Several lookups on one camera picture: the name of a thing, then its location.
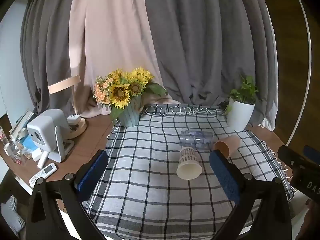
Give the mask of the white paper cup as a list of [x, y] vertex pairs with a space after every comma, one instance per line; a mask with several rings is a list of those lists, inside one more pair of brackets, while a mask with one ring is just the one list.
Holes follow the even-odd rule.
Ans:
[[181, 156], [178, 161], [176, 174], [183, 180], [193, 180], [202, 173], [195, 150], [192, 147], [183, 147], [180, 150]]

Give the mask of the pink plastic cup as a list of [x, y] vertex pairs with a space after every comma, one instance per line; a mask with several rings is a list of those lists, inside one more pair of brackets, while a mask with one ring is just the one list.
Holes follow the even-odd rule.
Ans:
[[214, 150], [219, 150], [226, 159], [235, 153], [239, 147], [240, 138], [237, 135], [223, 138], [214, 144]]

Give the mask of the white remote control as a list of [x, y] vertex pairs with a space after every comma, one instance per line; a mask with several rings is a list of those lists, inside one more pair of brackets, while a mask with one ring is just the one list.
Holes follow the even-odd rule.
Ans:
[[31, 188], [33, 188], [36, 184], [36, 181], [39, 178], [47, 179], [49, 176], [51, 176], [54, 172], [57, 171], [57, 166], [54, 163], [50, 163], [46, 167], [44, 167], [42, 170], [37, 172], [35, 175], [33, 175], [29, 179], [29, 185]]

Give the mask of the clear glass jar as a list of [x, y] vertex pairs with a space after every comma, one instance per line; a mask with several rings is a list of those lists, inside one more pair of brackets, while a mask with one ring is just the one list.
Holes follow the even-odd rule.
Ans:
[[13, 162], [17, 163], [18, 165], [22, 165], [23, 156], [21, 154], [21, 151], [18, 149], [18, 146], [7, 137], [3, 137], [2, 142], [4, 145], [3, 149], [5, 153], [12, 159]]

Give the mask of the white plant pot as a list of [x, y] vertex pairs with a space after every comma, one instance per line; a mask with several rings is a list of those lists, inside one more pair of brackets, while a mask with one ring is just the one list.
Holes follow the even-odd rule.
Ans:
[[255, 105], [250, 105], [229, 98], [227, 110], [227, 124], [237, 132], [243, 131], [247, 126]]

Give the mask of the white projector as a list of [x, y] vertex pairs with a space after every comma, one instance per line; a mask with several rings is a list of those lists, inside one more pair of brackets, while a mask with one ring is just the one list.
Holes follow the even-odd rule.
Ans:
[[60, 109], [48, 109], [27, 124], [27, 130], [34, 144], [41, 149], [44, 157], [57, 163], [64, 161], [74, 146], [68, 139], [71, 128]]

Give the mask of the green potted plant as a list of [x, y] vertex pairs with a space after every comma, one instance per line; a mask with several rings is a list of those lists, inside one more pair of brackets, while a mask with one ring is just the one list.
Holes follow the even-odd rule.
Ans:
[[226, 114], [231, 112], [232, 110], [232, 102], [240, 102], [244, 103], [247, 105], [255, 105], [257, 101], [257, 92], [259, 92], [259, 89], [253, 82], [253, 77], [252, 76], [246, 76], [246, 77], [241, 77], [242, 83], [241, 87], [238, 89], [232, 89], [230, 94], [229, 94], [229, 103], [228, 106], [226, 107]]

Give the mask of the stack of books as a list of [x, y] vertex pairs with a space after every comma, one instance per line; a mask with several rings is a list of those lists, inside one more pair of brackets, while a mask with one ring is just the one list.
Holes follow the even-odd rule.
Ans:
[[9, 135], [11, 138], [17, 138], [19, 131], [24, 128], [31, 117], [33, 116], [33, 112], [30, 110], [27, 110], [14, 124], [13, 128], [9, 131]]

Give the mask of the wooden desk lamp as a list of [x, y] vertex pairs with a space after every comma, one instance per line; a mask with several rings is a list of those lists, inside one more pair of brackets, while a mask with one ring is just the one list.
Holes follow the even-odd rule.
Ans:
[[[79, 75], [66, 78], [62, 81], [59, 81], [53, 85], [48, 86], [49, 94], [55, 94], [67, 88], [71, 88], [72, 91], [72, 106], [74, 109], [74, 114], [79, 114], [79, 111], [76, 107], [76, 97], [75, 97], [75, 88], [74, 86], [80, 83], [81, 79]], [[66, 139], [74, 139], [80, 136], [87, 128], [87, 123], [84, 118], [81, 118], [80, 122], [77, 125], [69, 125], [71, 131], [66, 135]]]

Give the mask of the white power adapter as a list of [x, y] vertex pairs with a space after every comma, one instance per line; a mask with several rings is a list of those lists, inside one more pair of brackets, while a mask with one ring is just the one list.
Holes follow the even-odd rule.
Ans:
[[81, 120], [81, 116], [78, 114], [72, 114], [67, 117], [67, 122], [69, 125], [77, 125]]

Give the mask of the checkered grey white cloth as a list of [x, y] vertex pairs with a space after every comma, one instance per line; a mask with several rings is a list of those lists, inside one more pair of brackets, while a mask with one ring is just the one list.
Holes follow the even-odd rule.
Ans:
[[235, 135], [225, 113], [194, 105], [146, 106], [137, 126], [115, 124], [105, 151], [108, 165], [84, 208], [112, 239], [210, 239], [229, 216], [229, 201], [209, 164], [210, 148], [196, 150], [199, 177], [176, 170], [183, 131]]

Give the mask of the light blue ribbed vase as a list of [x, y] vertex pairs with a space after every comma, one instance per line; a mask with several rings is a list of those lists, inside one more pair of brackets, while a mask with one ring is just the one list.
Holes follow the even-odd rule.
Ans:
[[119, 115], [119, 121], [123, 127], [137, 126], [140, 118], [141, 96], [134, 96], [124, 111]]

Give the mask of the white floor lamp pole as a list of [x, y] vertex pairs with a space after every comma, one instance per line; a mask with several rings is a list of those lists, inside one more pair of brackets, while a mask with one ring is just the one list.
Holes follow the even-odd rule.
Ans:
[[290, 73], [287, 75], [290, 99], [295, 104], [295, 122], [288, 139], [291, 148], [302, 148], [312, 144], [311, 124], [312, 110], [312, 78], [313, 78], [313, 46], [312, 18], [302, 0], [290, 0], [289, 22], [287, 31], [289, 40]]

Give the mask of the sunflower bouquet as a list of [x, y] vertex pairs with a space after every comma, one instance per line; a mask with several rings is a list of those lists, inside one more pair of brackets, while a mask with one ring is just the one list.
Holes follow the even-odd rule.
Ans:
[[150, 71], [138, 67], [130, 72], [117, 69], [107, 76], [97, 76], [93, 98], [103, 107], [111, 110], [112, 120], [116, 120], [129, 109], [129, 104], [145, 93], [157, 96], [167, 95], [167, 91], [160, 84], [153, 81]]

